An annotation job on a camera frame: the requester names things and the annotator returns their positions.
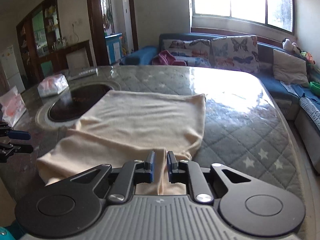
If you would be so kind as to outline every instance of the plastic bag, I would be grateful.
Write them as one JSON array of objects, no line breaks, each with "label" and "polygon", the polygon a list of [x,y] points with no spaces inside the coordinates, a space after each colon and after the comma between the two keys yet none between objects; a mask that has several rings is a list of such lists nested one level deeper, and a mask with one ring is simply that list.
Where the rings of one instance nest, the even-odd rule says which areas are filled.
[{"label": "plastic bag", "polygon": [[26,106],[16,86],[0,97],[0,104],[3,112],[2,121],[7,122],[11,127],[26,111]]},{"label": "plastic bag", "polygon": [[66,77],[62,74],[46,77],[38,85],[38,92],[41,97],[48,97],[60,94],[68,88]]}]

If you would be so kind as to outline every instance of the blue blanket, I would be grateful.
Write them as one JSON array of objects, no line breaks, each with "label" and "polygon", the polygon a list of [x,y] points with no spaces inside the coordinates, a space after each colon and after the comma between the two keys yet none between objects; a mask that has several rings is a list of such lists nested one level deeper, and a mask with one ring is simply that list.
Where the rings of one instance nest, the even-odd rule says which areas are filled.
[{"label": "blue blanket", "polygon": [[299,98],[306,97],[312,100],[314,103],[316,103],[320,107],[320,98],[316,96],[310,88],[303,88],[300,85],[291,84],[294,91],[297,93]]}]

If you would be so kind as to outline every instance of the blue sofa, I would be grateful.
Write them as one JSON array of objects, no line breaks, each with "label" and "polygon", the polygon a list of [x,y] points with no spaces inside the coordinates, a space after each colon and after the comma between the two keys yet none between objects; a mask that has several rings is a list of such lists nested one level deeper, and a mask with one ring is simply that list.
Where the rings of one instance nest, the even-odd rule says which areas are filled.
[{"label": "blue sofa", "polygon": [[[144,47],[127,57],[123,58],[120,62],[121,65],[150,65],[154,56],[161,50],[163,40],[177,39],[183,41],[191,41],[196,39],[212,40],[214,38],[222,37],[220,35],[202,34],[202,33],[164,33],[159,36],[159,44],[156,46]],[[256,74],[271,96],[274,98],[279,108],[283,112],[287,120],[294,120],[299,111],[299,98],[297,95],[288,91],[280,81],[273,77],[273,49],[281,48],[271,46],[258,42],[258,52],[260,63],[260,72]]]},{"label": "blue sofa", "polygon": [[[121,65],[150,65],[151,60],[161,50],[164,39],[191,41],[211,40],[220,35],[202,33],[164,33],[159,36],[158,46],[144,47],[123,58]],[[284,84],[273,77],[273,49],[281,48],[258,42],[260,72],[255,74],[273,97],[284,117],[292,120],[300,133],[315,169],[320,172],[320,98],[300,85]],[[306,61],[304,57],[294,55]],[[310,81],[320,82],[320,70],[307,68]]]}]

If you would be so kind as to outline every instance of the floor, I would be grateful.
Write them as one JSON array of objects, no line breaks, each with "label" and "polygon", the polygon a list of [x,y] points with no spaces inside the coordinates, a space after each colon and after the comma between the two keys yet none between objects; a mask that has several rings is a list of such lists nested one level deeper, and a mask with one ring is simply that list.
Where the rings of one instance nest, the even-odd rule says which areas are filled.
[{"label": "floor", "polygon": [[298,134],[294,126],[294,123],[289,122],[289,127],[291,128],[293,136],[295,137],[297,144],[299,146],[301,157],[306,167],[310,186],[311,186],[313,205],[315,209],[315,219],[316,219],[316,237],[313,237],[312,239],[320,240],[320,176],[316,174],[316,171],[312,167],[311,160],[300,138],[300,135]]},{"label": "floor", "polygon": [[[309,204],[314,205],[316,220],[316,236],[313,236],[312,240],[320,240],[320,176],[316,175],[314,169],[312,168],[311,161],[308,157],[304,144],[293,122],[289,122],[289,127],[291,128],[291,131],[299,146],[301,157],[306,167],[311,186],[313,203]],[[0,226],[8,226],[14,220],[14,207],[15,202],[8,194],[3,182],[0,179]]]}]

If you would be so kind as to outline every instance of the stuffed toy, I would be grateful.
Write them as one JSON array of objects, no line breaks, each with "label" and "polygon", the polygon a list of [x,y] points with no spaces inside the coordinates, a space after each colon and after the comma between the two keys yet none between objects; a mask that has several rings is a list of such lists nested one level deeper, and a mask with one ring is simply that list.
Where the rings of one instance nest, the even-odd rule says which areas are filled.
[{"label": "stuffed toy", "polygon": [[291,43],[291,41],[289,39],[284,39],[282,41],[282,47],[285,51],[290,52],[290,53],[292,53],[292,52],[294,52],[296,54],[301,53],[301,49],[299,49],[297,47],[297,43],[295,43],[295,42]]},{"label": "stuffed toy", "polygon": [[313,60],[312,55],[309,52],[301,50],[297,46],[297,43],[295,43],[295,42],[291,43],[291,41],[289,39],[284,39],[282,41],[282,47],[287,52],[290,52],[290,53],[294,52],[296,54],[299,54],[299,55],[305,57],[310,64],[313,64],[313,65],[316,64],[316,62]]},{"label": "stuffed toy", "polygon": [[313,56],[309,52],[302,51],[301,56],[305,57],[310,64],[315,65],[316,62],[313,60]]}]

